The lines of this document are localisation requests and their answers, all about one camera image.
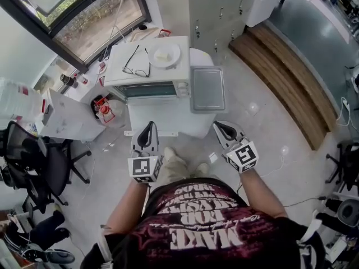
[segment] plastic container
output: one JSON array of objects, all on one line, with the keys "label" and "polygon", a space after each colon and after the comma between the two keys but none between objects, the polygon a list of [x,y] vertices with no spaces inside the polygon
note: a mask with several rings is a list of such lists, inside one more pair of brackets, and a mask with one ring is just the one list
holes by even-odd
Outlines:
[{"label": "plastic container", "polygon": [[125,125],[125,104],[109,100],[100,106],[97,116],[106,127],[121,128]]},{"label": "plastic container", "polygon": [[76,81],[78,81],[84,85],[87,85],[89,83],[89,80],[87,78],[85,78],[83,75],[75,74],[74,78],[76,79]]},{"label": "plastic container", "polygon": [[34,89],[0,78],[0,118],[35,122],[43,112],[44,99]]}]

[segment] window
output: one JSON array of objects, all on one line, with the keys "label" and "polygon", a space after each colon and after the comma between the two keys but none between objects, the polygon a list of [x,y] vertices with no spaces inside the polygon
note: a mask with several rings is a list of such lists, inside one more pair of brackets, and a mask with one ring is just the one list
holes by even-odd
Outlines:
[{"label": "window", "polygon": [[[106,44],[121,0],[97,0],[74,17],[55,38],[83,61]],[[142,16],[137,0],[124,0],[113,36]]]},{"label": "window", "polygon": [[34,86],[34,89],[39,91],[41,94],[46,92],[47,89],[58,91],[63,86],[63,83],[60,81],[60,75],[65,74],[66,76],[70,76],[75,71],[76,68],[74,66],[57,56],[42,74]]},{"label": "window", "polygon": [[108,42],[112,45],[121,39],[121,34],[125,35],[140,24],[151,21],[144,0],[124,0],[116,17],[120,1],[0,0],[0,6],[56,52],[71,70],[76,68],[86,72],[88,65],[103,53]]}]

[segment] cable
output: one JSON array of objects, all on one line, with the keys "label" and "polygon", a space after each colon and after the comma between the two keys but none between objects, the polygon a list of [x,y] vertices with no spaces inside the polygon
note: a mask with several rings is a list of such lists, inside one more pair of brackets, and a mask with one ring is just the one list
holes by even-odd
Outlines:
[{"label": "cable", "polygon": [[[117,20],[118,20],[118,15],[119,15],[119,11],[120,11],[120,9],[121,9],[121,7],[122,7],[122,3],[123,3],[123,0],[120,1],[119,6],[118,6],[118,8],[117,8],[116,19],[115,19],[115,21],[114,21],[114,23],[113,23],[113,27],[112,27],[112,30],[111,30],[111,34],[110,34],[110,36],[109,36],[109,38],[108,38],[107,45],[106,45],[105,52],[104,52],[104,54],[103,54],[102,60],[104,60],[105,57],[106,57],[106,53],[107,53],[108,47],[109,47],[110,42],[111,42],[113,30],[116,28],[116,24],[117,24]],[[100,75],[101,75],[100,72],[101,72],[101,71],[99,71],[99,73],[98,73],[98,75],[97,75],[97,79],[96,79],[95,85],[97,84],[97,82],[98,82],[98,80],[99,80],[99,77],[100,77]],[[91,97],[92,97],[92,94],[93,94],[94,89],[95,89],[95,86],[91,89],[91,94],[89,95],[90,99],[91,99]]]},{"label": "cable", "polygon": [[291,207],[291,206],[294,206],[294,205],[297,205],[297,204],[300,204],[300,203],[304,203],[304,202],[309,201],[309,200],[326,200],[326,197],[325,196],[320,196],[320,197],[308,198],[307,200],[303,200],[303,201],[300,201],[300,202],[297,202],[297,203],[293,203],[291,205],[285,205],[284,207]]},{"label": "cable", "polygon": [[[337,118],[337,121],[338,121],[338,120],[341,118],[341,116],[342,116],[344,102],[348,103],[346,98],[341,97],[341,104],[342,104],[342,107],[341,107],[341,109],[340,109],[340,115],[339,115],[339,117]],[[349,112],[348,123],[347,123],[347,124],[337,123],[337,125],[339,125],[339,126],[343,126],[343,127],[347,127],[347,126],[349,125],[349,123],[350,123],[350,110],[348,110],[348,112]]]},{"label": "cable", "polygon": [[337,125],[342,126],[342,127],[347,127],[347,126],[351,123],[351,124],[352,124],[352,127],[359,133],[358,129],[357,129],[357,128],[354,126],[354,124],[353,124],[353,120],[352,120],[352,118],[351,118],[350,105],[349,105],[347,99],[344,98],[344,97],[341,97],[341,101],[342,101],[342,107],[341,107],[341,109],[340,109],[340,115],[339,115],[339,117],[337,118],[337,121],[341,118],[341,116],[342,116],[342,114],[343,114],[343,105],[344,105],[344,103],[346,103],[346,104],[348,105],[348,107],[346,107],[346,109],[347,109],[348,112],[349,112],[349,118],[348,118],[347,124],[337,123]]},{"label": "cable", "polygon": [[353,66],[353,67],[344,66],[344,68],[346,68],[346,69],[354,69],[354,68],[356,68],[357,66],[359,66],[359,64],[356,64],[356,65]]},{"label": "cable", "polygon": [[86,197],[86,195],[87,195],[87,192],[88,192],[89,188],[91,187],[91,184],[92,184],[92,177],[93,177],[94,172],[95,172],[95,164],[96,164],[95,157],[94,157],[94,155],[92,154],[92,150],[91,150],[91,148],[89,147],[89,145],[88,145],[87,143],[85,143],[85,145],[86,145],[86,146],[89,148],[89,150],[91,151],[91,156],[92,156],[92,158],[93,158],[93,160],[94,160],[94,165],[93,165],[93,167],[92,167],[92,173],[91,173],[91,176],[90,176],[90,183],[89,183],[89,186],[85,189],[84,196],[82,197],[82,199],[80,200],[79,204],[78,204],[78,205],[77,205],[77,207],[76,207],[76,212],[79,212],[79,207],[80,207],[80,205],[81,205],[82,201],[85,199],[85,197]]},{"label": "cable", "polygon": [[71,243],[73,244],[73,246],[75,246],[78,250],[80,250],[81,251],[81,253],[82,253],[82,255],[84,256],[84,258],[85,258],[85,254],[84,254],[84,251],[82,251],[82,249],[79,247],[79,246],[77,246],[76,244],[75,244],[75,242],[73,242],[73,240],[72,240],[72,236],[70,235],[70,240],[71,240]]},{"label": "cable", "polygon": [[275,170],[272,170],[270,173],[265,174],[265,175],[261,175],[260,177],[267,177],[268,175],[270,175],[270,174],[272,174],[272,173],[274,173],[274,172],[276,172],[276,171],[278,171],[278,170],[281,170],[281,169],[284,167],[284,156],[281,155],[281,156],[280,156],[280,159],[281,159],[281,161],[282,161],[282,164],[280,165],[280,168],[277,168],[277,169],[275,169]]},{"label": "cable", "polygon": [[239,186],[238,186],[238,189],[237,189],[237,194],[240,195],[240,189],[242,188],[243,184],[240,183]]}]

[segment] white cable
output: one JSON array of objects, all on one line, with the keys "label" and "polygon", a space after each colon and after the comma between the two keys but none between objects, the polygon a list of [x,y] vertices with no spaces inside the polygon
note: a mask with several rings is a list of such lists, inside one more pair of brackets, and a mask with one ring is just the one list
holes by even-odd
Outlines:
[{"label": "white cable", "polygon": [[[117,24],[117,20],[118,20],[118,14],[119,14],[119,11],[120,11],[120,9],[121,9],[121,7],[122,7],[122,3],[123,3],[123,0],[121,0],[120,3],[119,3],[119,6],[118,6],[118,9],[117,9],[117,12],[116,12],[116,19],[115,19],[115,21],[114,21],[114,23],[113,23],[113,27],[112,27],[112,30],[111,30],[111,34],[110,34],[110,36],[109,36],[109,38],[108,38],[107,45],[106,45],[105,52],[104,52],[104,54],[103,54],[102,60],[104,60],[105,57],[106,57],[106,53],[107,53],[108,47],[109,47],[110,42],[111,42],[113,30],[115,29],[115,27],[117,27],[116,24]],[[101,75],[100,72],[101,72],[101,71],[99,71],[99,73],[98,73],[98,75],[97,75],[97,79],[96,79],[95,85],[96,85],[97,82],[99,81],[99,77],[100,77],[100,75]],[[95,89],[95,86],[93,86],[93,88],[91,89],[91,94],[90,94],[90,96],[89,96],[89,99],[91,99],[92,93],[93,93],[94,89]]]},{"label": "white cable", "polygon": [[280,165],[279,168],[274,169],[274,170],[272,170],[270,173],[267,173],[267,174],[265,174],[265,175],[261,175],[260,177],[267,177],[268,175],[270,175],[270,174],[272,174],[272,173],[274,173],[274,172],[276,172],[276,171],[278,171],[278,170],[281,170],[281,169],[284,167],[284,156],[281,155],[281,156],[280,156],[280,159],[281,159],[281,161],[282,161],[282,164]]},{"label": "white cable", "polygon": [[108,46],[110,45],[110,41],[111,41],[111,38],[112,38],[113,30],[114,30],[115,27],[116,27],[117,20],[118,20],[118,14],[119,14],[119,11],[120,11],[120,9],[121,9],[121,7],[122,7],[122,3],[123,3],[123,0],[121,0],[120,3],[119,3],[119,6],[118,6],[118,9],[117,9],[117,12],[116,12],[116,19],[115,19],[115,21],[114,21],[114,24],[113,24],[113,27],[112,27],[112,31],[111,31],[110,37],[108,38],[108,42],[107,42],[107,46],[106,46],[106,49],[105,49],[105,53],[104,53],[104,57],[103,57],[103,58],[105,58],[106,52],[107,52],[107,49],[108,49]]},{"label": "white cable", "polygon": [[73,244],[73,246],[75,246],[79,251],[81,251],[81,254],[82,254],[82,255],[84,256],[84,258],[85,258],[85,253],[84,253],[84,251],[82,251],[82,249],[81,249],[79,246],[77,246],[77,245],[75,244],[75,242],[73,242],[71,235],[70,235],[70,240],[71,240],[71,243]]},{"label": "white cable", "polygon": [[[341,98],[341,104],[342,104],[342,107],[340,109],[340,115],[339,117],[337,118],[337,121],[341,118],[342,114],[343,114],[343,105],[344,105],[344,101],[347,101],[346,98],[342,97]],[[351,121],[351,115],[350,115],[350,110],[348,110],[349,112],[349,118],[348,118],[348,123],[347,124],[341,124],[341,123],[337,123],[337,125],[339,126],[342,126],[342,127],[347,127]]]},{"label": "white cable", "polygon": [[125,36],[123,36],[123,34],[122,34],[121,30],[119,29],[119,27],[117,27],[117,25],[115,27],[117,28],[118,32],[122,36],[122,39],[125,40],[125,43],[128,43],[127,39],[125,38]]},{"label": "white cable", "polygon": [[93,177],[94,172],[95,172],[95,164],[96,164],[95,157],[94,157],[94,155],[92,154],[92,150],[91,150],[91,148],[89,147],[89,145],[88,145],[87,143],[85,143],[85,145],[86,145],[86,146],[89,148],[89,150],[91,151],[91,156],[92,156],[92,158],[93,158],[93,160],[94,160],[94,165],[93,165],[93,167],[92,167],[92,173],[91,173],[91,176],[90,176],[90,183],[89,183],[89,186],[85,189],[84,196],[82,197],[82,199],[80,200],[79,204],[78,204],[78,205],[77,205],[77,207],[76,207],[76,212],[78,212],[78,211],[79,211],[79,207],[80,207],[81,203],[83,202],[83,200],[85,199],[85,197],[86,197],[86,195],[87,195],[87,192],[88,192],[89,188],[91,187],[91,184],[92,184],[92,177]]},{"label": "white cable", "polygon": [[272,170],[270,173],[267,173],[267,174],[265,174],[265,175],[261,175],[260,177],[267,177],[268,175],[270,175],[270,174],[272,174],[272,173],[274,173],[274,172],[276,172],[276,171],[278,171],[278,170],[281,170],[284,166],[289,166],[289,165],[294,164],[294,163],[299,163],[300,161],[303,161],[303,160],[307,159],[310,155],[311,155],[311,153],[308,154],[307,156],[305,156],[303,159],[291,161],[289,164],[286,164],[286,163],[284,162],[284,156],[281,155],[281,156],[280,156],[280,159],[281,159],[281,161],[282,161],[282,164],[280,165],[280,167],[277,168],[277,169],[275,169],[275,170]]},{"label": "white cable", "polygon": [[352,124],[352,127],[357,131],[357,133],[359,133],[358,129],[354,126],[352,119],[350,119],[350,123]]}]

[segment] tile floor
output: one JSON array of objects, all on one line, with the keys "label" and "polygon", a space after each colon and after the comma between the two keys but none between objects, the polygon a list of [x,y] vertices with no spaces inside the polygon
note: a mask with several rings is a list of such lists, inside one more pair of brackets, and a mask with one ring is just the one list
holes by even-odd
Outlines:
[{"label": "tile floor", "polygon": [[[228,91],[229,113],[218,115],[217,119],[238,123],[254,141],[260,156],[256,169],[260,175],[265,175],[263,179],[267,185],[284,205],[328,193],[332,185],[325,185],[324,180],[334,166],[326,161],[325,155],[330,153],[335,156],[340,139],[337,136],[342,133],[328,134],[320,150],[311,151],[284,107],[252,70],[229,50],[221,54],[220,61]],[[249,110],[251,103],[259,106],[256,114]],[[93,171],[91,184],[82,183],[74,175],[72,184],[62,195],[70,204],[63,207],[65,226],[70,229],[73,242],[85,254],[96,242],[99,225],[106,222],[130,182],[127,172],[130,143],[131,139],[123,135],[123,130],[107,129],[89,144],[93,155],[76,165],[89,175]],[[179,156],[188,162],[190,169],[207,161],[212,152],[220,154],[220,145],[213,130],[203,140],[183,134],[177,138],[160,138],[160,146],[162,149],[165,146],[174,147]],[[289,148],[284,163],[280,151],[283,146]],[[83,150],[86,150],[86,145],[77,143],[74,154]],[[224,160],[218,159],[211,171],[237,190],[239,176]],[[243,189],[240,195],[246,199]],[[287,208],[287,212],[294,221],[308,225],[313,210],[319,206],[318,201],[308,201]],[[35,221],[46,218],[52,211],[52,206],[48,206],[45,215],[35,215]],[[70,240],[64,240],[55,247],[73,252],[77,260],[72,268],[79,268],[82,254]]]},{"label": "tile floor", "polygon": [[[314,67],[335,98],[338,107],[341,106],[341,97],[345,97],[354,109],[358,105],[358,95],[351,85],[350,78],[356,76],[357,72],[349,71],[345,66],[355,66],[359,63],[359,43],[351,35],[349,43],[343,39],[335,27],[341,23],[341,19],[329,3],[322,0],[286,0],[282,6],[274,9],[268,21]],[[358,112],[352,112],[351,118],[358,128]],[[359,136],[354,128],[350,127],[350,130],[353,136]]]}]

